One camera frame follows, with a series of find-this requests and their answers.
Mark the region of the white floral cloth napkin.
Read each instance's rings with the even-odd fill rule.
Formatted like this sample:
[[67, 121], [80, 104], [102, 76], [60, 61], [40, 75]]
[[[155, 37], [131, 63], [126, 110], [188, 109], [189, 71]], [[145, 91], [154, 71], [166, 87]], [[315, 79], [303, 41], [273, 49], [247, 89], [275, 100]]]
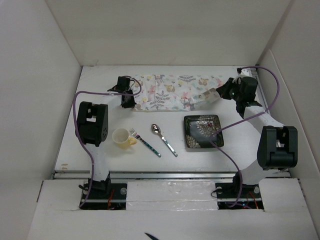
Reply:
[[195, 111], [208, 107], [220, 98], [217, 88], [224, 83], [219, 77], [207, 75], [136, 75], [132, 87], [140, 112]]

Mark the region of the black floral square plate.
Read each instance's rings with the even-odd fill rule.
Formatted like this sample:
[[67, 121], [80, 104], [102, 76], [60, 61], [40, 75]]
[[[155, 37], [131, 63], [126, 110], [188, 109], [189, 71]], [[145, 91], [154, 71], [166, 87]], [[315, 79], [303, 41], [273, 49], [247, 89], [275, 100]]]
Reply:
[[220, 119], [215, 114], [186, 115], [183, 119], [184, 139], [189, 149], [211, 149], [223, 147], [223, 133]]

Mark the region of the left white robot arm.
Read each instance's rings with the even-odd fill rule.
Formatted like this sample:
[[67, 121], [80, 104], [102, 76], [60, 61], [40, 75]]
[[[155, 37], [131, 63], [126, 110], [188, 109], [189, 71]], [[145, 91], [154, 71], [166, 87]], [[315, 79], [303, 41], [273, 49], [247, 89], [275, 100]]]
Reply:
[[109, 114], [119, 106], [132, 108], [135, 105], [133, 85], [138, 81], [131, 76], [119, 76], [117, 84], [106, 92], [79, 91], [80, 94], [96, 95], [93, 102], [82, 101], [76, 107], [72, 103], [75, 134], [91, 161], [91, 177], [88, 188], [94, 190], [100, 198], [111, 194], [110, 171], [106, 164], [105, 151], [102, 143], [109, 133]]

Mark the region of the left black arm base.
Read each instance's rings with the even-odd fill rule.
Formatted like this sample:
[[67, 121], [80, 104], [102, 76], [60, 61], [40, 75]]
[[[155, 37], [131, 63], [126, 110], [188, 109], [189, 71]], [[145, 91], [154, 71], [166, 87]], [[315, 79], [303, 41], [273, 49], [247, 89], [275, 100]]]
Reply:
[[104, 181], [93, 181], [89, 190], [91, 179], [80, 184], [82, 190], [79, 208], [81, 210], [125, 210], [127, 202], [126, 183], [112, 183], [110, 175]]

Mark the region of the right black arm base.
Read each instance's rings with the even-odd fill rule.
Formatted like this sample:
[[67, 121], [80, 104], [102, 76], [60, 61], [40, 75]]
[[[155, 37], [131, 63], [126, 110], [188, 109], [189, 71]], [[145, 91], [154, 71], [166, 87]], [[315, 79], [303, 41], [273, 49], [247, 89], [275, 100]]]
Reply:
[[211, 196], [217, 199], [219, 210], [263, 210], [264, 205], [258, 184], [242, 184], [236, 174], [232, 182], [218, 182]]

